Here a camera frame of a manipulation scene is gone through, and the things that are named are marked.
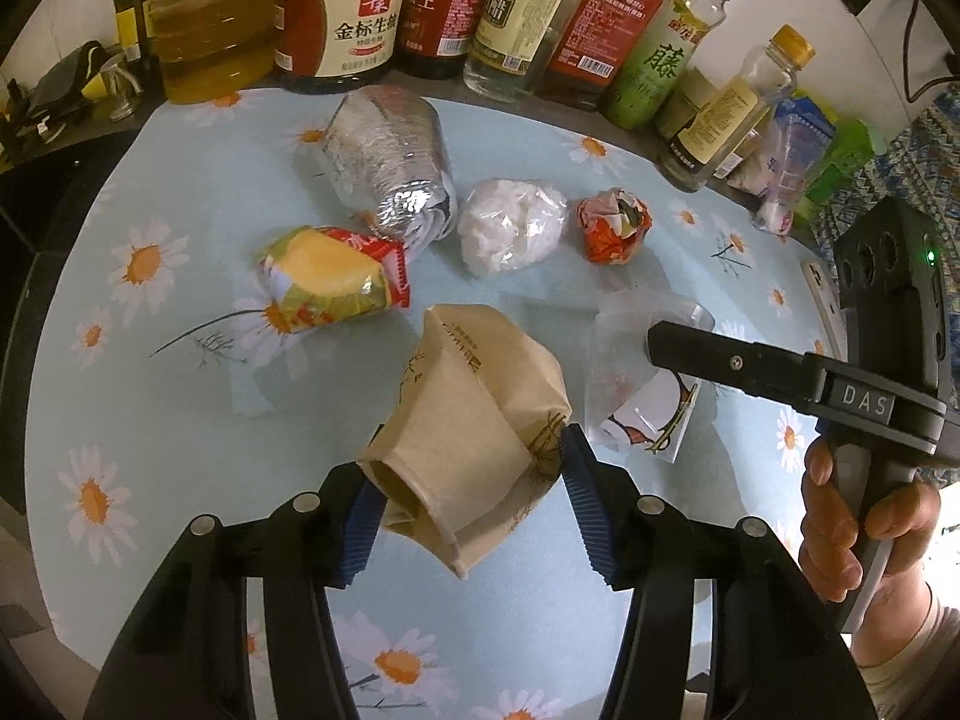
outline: yellow oil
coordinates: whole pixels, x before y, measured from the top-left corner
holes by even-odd
[[[153,0],[151,16],[171,103],[225,97],[274,66],[274,0]]]

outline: silver foil package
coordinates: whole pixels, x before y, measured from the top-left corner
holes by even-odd
[[[318,161],[350,213],[374,233],[402,241],[408,260],[456,226],[440,117],[413,92],[397,86],[349,92]]]

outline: silver screw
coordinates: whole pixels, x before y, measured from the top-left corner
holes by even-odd
[[[217,527],[217,521],[209,514],[201,514],[190,523],[190,533],[194,536],[206,536]]]
[[[756,517],[747,517],[743,520],[743,532],[747,533],[747,536],[753,536],[754,538],[763,538],[767,535],[767,526],[762,519],[757,519]]]
[[[657,498],[656,495],[642,495],[637,501],[637,509],[644,514],[663,514],[666,505],[664,501]]]
[[[320,496],[317,493],[301,493],[294,498],[294,511],[301,514],[312,512],[320,506]]]

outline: floral tablecloth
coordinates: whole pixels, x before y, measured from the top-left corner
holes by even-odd
[[[469,275],[456,237],[409,269],[413,306],[291,335],[253,255],[301,224],[349,226],[311,153],[339,98],[280,90],[164,105],[90,210],[43,330],[32,380],[27,498],[37,572],[61,640],[99,666],[147,580],[192,517],[265,517],[315,490],[392,410],[439,302],[488,303],[547,346],[583,411],[584,340],[597,295],[644,281],[703,303],[719,332],[823,350],[803,280],[812,258],[755,230],[704,190],[685,196],[645,160],[482,108],[436,101],[458,191],[492,176],[544,178],[572,199],[623,186],[654,227],[630,265],[592,266],[568,230],[543,263]],[[152,354],[224,314],[255,309]],[[689,517],[763,517],[795,554],[813,420],[705,386],[673,466],[626,466]],[[381,533],[370,567],[331,591],[363,717],[597,717],[629,603],[590,570],[563,485],[496,552],[456,579]],[[695,613],[691,673],[709,665],[709,601]],[[274,713],[262,599],[251,583],[248,651],[258,713]]]

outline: gold bottle cap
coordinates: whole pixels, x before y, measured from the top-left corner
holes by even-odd
[[[798,68],[804,68],[816,52],[805,37],[788,23],[783,25],[770,41]]]

